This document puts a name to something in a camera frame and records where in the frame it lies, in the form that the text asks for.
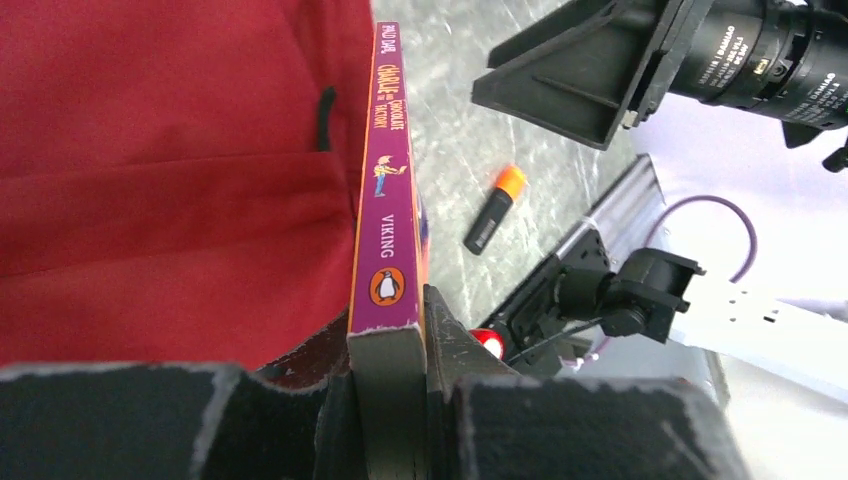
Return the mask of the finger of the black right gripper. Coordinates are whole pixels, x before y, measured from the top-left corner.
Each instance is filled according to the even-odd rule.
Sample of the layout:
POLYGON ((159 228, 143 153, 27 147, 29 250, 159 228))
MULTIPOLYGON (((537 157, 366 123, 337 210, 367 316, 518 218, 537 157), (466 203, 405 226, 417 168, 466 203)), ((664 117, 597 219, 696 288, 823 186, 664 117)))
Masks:
POLYGON ((493 48, 474 104, 605 150, 670 92, 710 1, 569 1, 493 48))

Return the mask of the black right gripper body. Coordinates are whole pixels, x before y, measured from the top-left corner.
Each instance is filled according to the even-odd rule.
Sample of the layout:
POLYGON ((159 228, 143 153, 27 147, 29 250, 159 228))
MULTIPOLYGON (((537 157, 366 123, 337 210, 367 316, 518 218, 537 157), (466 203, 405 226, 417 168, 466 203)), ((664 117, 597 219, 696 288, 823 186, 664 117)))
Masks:
POLYGON ((622 23, 660 36, 623 107, 631 125, 666 94, 788 129, 847 125, 844 1, 634 1, 622 23))

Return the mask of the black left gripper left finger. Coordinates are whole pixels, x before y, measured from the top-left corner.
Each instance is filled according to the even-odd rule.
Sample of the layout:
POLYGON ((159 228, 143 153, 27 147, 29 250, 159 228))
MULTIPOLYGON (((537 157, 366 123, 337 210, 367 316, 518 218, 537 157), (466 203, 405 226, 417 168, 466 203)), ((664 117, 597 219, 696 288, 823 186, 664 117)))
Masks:
POLYGON ((41 363, 1 371, 5 479, 361 479, 339 317, 258 371, 41 363))

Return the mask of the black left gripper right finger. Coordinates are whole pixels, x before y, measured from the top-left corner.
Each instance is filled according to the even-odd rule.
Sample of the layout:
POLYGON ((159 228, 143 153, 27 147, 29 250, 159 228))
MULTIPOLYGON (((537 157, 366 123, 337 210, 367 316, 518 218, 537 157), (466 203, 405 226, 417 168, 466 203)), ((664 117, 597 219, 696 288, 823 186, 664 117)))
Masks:
POLYGON ((510 370, 423 291, 432 479, 747 479, 721 410, 678 379, 510 370))

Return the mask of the orange comic book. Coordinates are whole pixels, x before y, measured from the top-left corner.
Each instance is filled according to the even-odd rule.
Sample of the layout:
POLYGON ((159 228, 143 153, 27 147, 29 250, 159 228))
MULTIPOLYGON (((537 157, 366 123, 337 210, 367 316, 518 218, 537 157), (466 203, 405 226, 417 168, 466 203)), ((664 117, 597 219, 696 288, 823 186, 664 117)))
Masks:
POLYGON ((379 22, 347 332, 370 479, 428 474, 422 294, 401 31, 379 22))

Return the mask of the red backpack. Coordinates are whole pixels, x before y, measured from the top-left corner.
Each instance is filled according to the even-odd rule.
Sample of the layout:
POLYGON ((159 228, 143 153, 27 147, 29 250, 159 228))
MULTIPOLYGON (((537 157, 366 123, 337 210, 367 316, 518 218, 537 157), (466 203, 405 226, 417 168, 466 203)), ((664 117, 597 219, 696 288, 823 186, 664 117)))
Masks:
POLYGON ((5 1, 1 360, 262 366, 346 307, 366 1, 5 1))

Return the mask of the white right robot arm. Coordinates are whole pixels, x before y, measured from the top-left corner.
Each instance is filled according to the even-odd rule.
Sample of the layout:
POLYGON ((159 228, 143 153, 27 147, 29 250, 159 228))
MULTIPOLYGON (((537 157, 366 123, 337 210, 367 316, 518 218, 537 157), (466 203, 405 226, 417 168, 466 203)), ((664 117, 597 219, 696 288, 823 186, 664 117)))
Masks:
MULTIPOLYGON (((493 48, 471 99, 595 149, 654 114, 667 94, 780 122, 798 148, 847 124, 843 1, 571 1, 493 48)), ((847 326, 649 246, 618 269, 599 231, 573 228, 482 323, 523 370, 559 340, 599 327, 737 358, 837 400, 847 361, 803 333, 847 326)))

